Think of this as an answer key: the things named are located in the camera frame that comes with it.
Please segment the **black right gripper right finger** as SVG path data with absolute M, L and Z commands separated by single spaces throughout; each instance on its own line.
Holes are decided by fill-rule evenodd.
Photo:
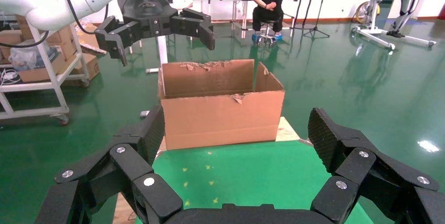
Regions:
M 364 197 L 394 223 L 444 223 L 444 194 L 429 175 L 384 153 L 359 130 L 335 123 L 313 108 L 308 137 L 330 180 L 311 210 L 344 223 Z

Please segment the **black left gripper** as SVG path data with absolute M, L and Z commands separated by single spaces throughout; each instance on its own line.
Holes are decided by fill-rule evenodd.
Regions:
M 211 17 L 190 8 L 172 8 L 167 0 L 118 0 L 124 22 L 107 17 L 94 31 L 99 48 L 128 64 L 125 49 L 142 37 L 179 34 L 199 38 L 209 49 L 215 49 Z

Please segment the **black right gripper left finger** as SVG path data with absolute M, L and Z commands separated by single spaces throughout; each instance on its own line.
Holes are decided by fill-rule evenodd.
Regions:
M 183 209 L 179 195 L 155 173 L 165 134 L 161 106 L 125 126 L 109 144 L 61 170 L 47 192 L 36 223 L 91 223 L 106 201 L 122 194 L 143 223 L 166 223 Z

